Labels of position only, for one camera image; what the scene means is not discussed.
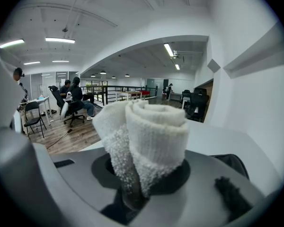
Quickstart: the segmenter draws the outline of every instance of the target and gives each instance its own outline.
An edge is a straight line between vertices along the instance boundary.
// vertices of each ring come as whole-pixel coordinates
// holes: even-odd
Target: ceiling pipe
[[[67,24],[68,24],[68,21],[70,20],[70,16],[71,16],[71,12],[72,12],[72,8],[74,7],[75,3],[76,3],[77,0],[74,1],[74,3],[72,4],[72,7],[71,7],[71,10],[70,10],[70,13],[68,14],[68,18],[67,18],[67,22],[66,22],[66,25],[65,25],[65,28],[62,30],[63,32],[67,32],[68,29],[67,29]]]

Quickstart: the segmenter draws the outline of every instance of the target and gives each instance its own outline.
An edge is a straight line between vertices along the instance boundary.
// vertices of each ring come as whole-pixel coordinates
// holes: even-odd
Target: black office chair
[[[194,89],[194,93],[202,94],[202,95],[207,95],[207,90],[206,90],[205,88],[196,87],[196,88]]]
[[[48,88],[52,92],[53,96],[57,100],[58,106],[62,110],[62,108],[63,108],[63,106],[66,102],[60,96],[60,92],[59,92],[58,88],[56,86],[49,86]],[[68,108],[67,113],[71,114],[71,117],[64,120],[63,123],[66,124],[66,121],[71,120],[70,127],[72,127],[72,122],[74,122],[74,120],[76,120],[76,119],[82,120],[82,122],[84,123],[84,119],[85,119],[84,115],[75,115],[75,114],[77,114],[77,111],[82,109],[82,105],[80,104],[80,101],[70,102],[70,103],[68,103],[68,106],[69,106],[69,108]]]
[[[186,97],[190,97],[190,91],[189,90],[184,90],[183,92],[182,92],[182,97],[181,97],[181,100],[180,100],[180,102],[181,103],[183,103],[183,98],[186,96]]]
[[[39,115],[38,115],[38,117],[36,117],[36,118],[33,117],[32,119],[28,120],[28,119],[27,119],[27,112],[30,111],[30,110],[33,110],[33,109],[38,109]],[[39,123],[39,121],[40,121],[41,131],[38,131],[38,132],[36,132],[36,133],[42,132],[42,136],[43,136],[43,138],[44,138],[43,130],[42,130],[42,124],[43,124],[43,126],[45,127],[45,129],[46,129],[46,126],[44,125],[43,119],[42,119],[42,117],[41,117],[41,115],[40,115],[40,108],[39,108],[39,103],[38,103],[38,102],[30,102],[30,103],[28,103],[28,104],[25,106],[25,120],[26,120],[26,122],[25,122],[25,124],[24,124],[24,127],[26,127],[26,129],[27,129],[27,136],[28,136],[28,137],[29,137],[29,135],[31,134],[31,133],[28,133],[28,127],[31,128],[31,130],[32,130],[33,133],[35,133],[34,130],[33,130],[33,128],[36,128],[37,126],[32,127],[32,125],[35,125],[35,124]]]
[[[208,95],[201,95],[198,93],[192,93],[190,95],[190,105],[187,110],[187,114],[190,116],[190,120],[194,121],[202,121],[205,110],[206,110],[206,104],[209,100]]]

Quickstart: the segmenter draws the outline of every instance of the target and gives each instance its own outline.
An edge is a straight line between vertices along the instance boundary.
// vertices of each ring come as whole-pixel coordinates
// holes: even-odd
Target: desk
[[[50,121],[49,121],[49,118],[48,118],[48,115],[47,115],[47,108],[46,108],[46,103],[45,103],[46,101],[48,102],[49,113],[50,113],[50,115],[51,115],[51,117],[52,117],[52,110],[51,110],[51,105],[50,105],[50,103],[49,103],[49,96],[44,97],[44,98],[42,98],[42,99],[34,99],[34,100],[29,101],[29,102],[27,102],[27,103],[30,103],[30,102],[38,102],[39,104],[44,103],[44,106],[45,106],[45,116],[46,116],[48,125],[51,125],[51,123],[50,123]]]
[[[140,94],[140,98],[142,98],[142,92],[116,92],[115,93],[115,100],[118,101],[118,94],[123,94],[123,95],[126,95],[126,98],[127,98],[127,101],[129,100],[129,95],[131,96],[131,99],[132,99],[132,95],[133,94]]]
[[[181,101],[182,94],[180,94],[180,93],[170,93],[168,100],[170,100],[172,98],[176,98],[176,97],[179,98],[177,101]]]

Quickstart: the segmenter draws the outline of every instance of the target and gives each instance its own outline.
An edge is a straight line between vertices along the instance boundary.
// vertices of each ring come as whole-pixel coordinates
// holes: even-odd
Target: glass wall
[[[71,85],[72,85],[72,81],[74,80],[75,77],[78,76],[78,72],[77,71],[69,71],[68,72],[68,78],[71,81]]]
[[[43,95],[43,76],[42,73],[33,74],[31,76],[32,97],[31,99],[39,98]]]
[[[60,88],[64,85],[65,80],[68,79],[67,71],[57,71],[56,72],[56,87],[60,90]]]
[[[54,107],[54,105],[56,105],[57,103],[54,104],[54,102],[57,101],[48,87],[54,85],[55,85],[55,72],[43,73],[43,95],[44,97],[49,96],[51,109],[56,109],[56,106]]]

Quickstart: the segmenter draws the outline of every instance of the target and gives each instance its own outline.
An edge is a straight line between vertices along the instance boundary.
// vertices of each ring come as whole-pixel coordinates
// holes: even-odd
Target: railing
[[[84,86],[81,87],[83,91],[87,93],[92,93],[94,95],[94,100],[100,102],[103,106],[106,104],[115,102],[116,100],[122,101],[126,100],[125,95],[117,95],[116,92],[122,91],[149,91],[148,95],[145,95],[146,98],[157,96],[158,87],[127,87],[127,86]]]

